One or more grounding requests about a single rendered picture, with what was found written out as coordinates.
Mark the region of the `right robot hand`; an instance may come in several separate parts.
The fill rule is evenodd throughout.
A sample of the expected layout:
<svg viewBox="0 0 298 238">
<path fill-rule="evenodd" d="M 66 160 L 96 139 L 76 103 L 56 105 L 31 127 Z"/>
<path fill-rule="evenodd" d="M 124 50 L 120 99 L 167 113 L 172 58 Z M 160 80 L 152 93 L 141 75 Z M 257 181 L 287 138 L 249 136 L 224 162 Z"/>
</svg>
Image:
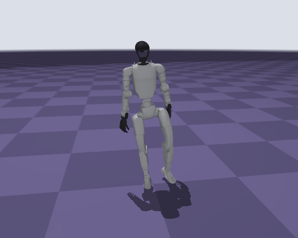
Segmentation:
<svg viewBox="0 0 298 238">
<path fill-rule="evenodd" d="M 121 121 L 120 121 L 120 129 L 124 132 L 126 131 L 126 128 L 129 130 L 128 126 L 127 126 L 127 121 L 126 119 L 128 118 L 128 113 L 125 113 L 125 117 L 121 116 Z"/>
</svg>

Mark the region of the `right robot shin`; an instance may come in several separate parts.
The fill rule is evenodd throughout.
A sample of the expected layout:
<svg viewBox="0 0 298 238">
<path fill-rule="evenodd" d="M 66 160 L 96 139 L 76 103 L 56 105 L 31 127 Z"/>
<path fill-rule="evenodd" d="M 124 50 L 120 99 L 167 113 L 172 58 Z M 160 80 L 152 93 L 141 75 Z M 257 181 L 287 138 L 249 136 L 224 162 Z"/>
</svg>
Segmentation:
<svg viewBox="0 0 298 238">
<path fill-rule="evenodd" d="M 140 163 L 141 163 L 141 167 L 144 171 L 144 175 L 145 178 L 146 176 L 149 178 L 149 173 L 148 173 L 148 155 L 145 154 L 144 152 L 140 152 L 139 153 L 139 157 L 140 157 Z"/>
</svg>

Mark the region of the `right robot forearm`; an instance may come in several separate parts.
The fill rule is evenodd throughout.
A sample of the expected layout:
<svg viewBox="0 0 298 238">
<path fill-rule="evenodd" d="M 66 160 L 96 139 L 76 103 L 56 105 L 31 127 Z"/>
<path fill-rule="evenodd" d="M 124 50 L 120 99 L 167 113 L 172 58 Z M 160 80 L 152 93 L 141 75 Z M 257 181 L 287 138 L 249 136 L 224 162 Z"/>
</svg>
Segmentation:
<svg viewBox="0 0 298 238">
<path fill-rule="evenodd" d="M 129 98 L 125 98 L 126 96 L 126 92 L 123 91 L 123 95 L 122 95 L 122 112 L 121 112 L 121 116 L 125 117 L 125 113 L 129 114 L 129 102 L 130 99 Z"/>
</svg>

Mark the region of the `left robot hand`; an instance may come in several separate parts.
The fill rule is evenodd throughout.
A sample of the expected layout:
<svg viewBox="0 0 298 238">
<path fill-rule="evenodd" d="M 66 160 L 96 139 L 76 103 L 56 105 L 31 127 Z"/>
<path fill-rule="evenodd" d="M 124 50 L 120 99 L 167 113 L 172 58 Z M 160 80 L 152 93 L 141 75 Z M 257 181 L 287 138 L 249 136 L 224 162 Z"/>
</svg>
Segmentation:
<svg viewBox="0 0 298 238">
<path fill-rule="evenodd" d="M 166 106 L 165 106 L 165 107 L 166 107 Z M 171 104 L 168 104 L 166 108 L 167 108 L 169 117 L 171 118 Z"/>
</svg>

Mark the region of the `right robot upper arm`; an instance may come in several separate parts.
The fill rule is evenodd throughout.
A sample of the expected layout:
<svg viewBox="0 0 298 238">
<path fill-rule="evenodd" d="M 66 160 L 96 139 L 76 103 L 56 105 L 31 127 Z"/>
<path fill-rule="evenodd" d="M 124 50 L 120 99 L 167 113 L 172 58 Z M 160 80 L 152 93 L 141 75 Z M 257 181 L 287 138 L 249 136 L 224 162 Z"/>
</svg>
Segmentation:
<svg viewBox="0 0 298 238">
<path fill-rule="evenodd" d="M 123 72 L 122 72 L 122 76 L 123 76 L 123 91 L 126 92 L 125 98 L 132 97 L 132 91 L 129 89 L 130 88 L 130 80 L 131 80 L 129 78 L 129 76 L 131 76 L 132 70 L 133 70 L 133 67 L 131 66 L 131 67 L 124 68 L 123 69 Z"/>
</svg>

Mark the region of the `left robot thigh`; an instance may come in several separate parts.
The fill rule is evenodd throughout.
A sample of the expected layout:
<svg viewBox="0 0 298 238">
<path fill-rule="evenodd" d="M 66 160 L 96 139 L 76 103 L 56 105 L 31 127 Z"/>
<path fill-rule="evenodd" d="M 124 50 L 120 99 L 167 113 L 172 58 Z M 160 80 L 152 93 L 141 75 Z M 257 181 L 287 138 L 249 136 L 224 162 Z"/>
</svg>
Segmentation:
<svg viewBox="0 0 298 238">
<path fill-rule="evenodd" d="M 162 147 L 164 151 L 169 151 L 173 147 L 173 130 L 168 111 L 165 108 L 156 108 L 161 130 L 164 137 Z"/>
</svg>

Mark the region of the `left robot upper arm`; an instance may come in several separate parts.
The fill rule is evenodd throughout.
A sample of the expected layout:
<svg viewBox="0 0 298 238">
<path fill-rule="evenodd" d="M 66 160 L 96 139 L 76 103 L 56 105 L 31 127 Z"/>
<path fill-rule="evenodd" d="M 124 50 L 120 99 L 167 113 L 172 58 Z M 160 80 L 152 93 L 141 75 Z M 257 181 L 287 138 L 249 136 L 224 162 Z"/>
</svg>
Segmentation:
<svg viewBox="0 0 298 238">
<path fill-rule="evenodd" d="M 166 83 L 165 68 L 159 63 L 155 63 L 155 66 L 156 66 L 156 71 L 158 73 L 158 78 L 159 78 L 160 85 L 161 85 L 160 90 L 162 92 L 166 92 L 169 90 L 169 87 Z"/>
</svg>

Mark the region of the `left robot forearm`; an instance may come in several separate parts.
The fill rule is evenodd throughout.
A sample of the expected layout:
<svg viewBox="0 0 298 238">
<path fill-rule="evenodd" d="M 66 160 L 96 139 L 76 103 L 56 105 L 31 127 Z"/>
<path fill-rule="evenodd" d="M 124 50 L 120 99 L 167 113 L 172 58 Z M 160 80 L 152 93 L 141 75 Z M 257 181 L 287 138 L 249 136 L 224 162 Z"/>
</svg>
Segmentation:
<svg viewBox="0 0 298 238">
<path fill-rule="evenodd" d="M 166 91 L 166 92 L 163 92 L 162 94 L 163 94 L 163 97 L 164 97 L 166 107 L 167 107 L 168 104 L 171 104 L 171 106 L 172 106 L 169 90 Z"/>
</svg>

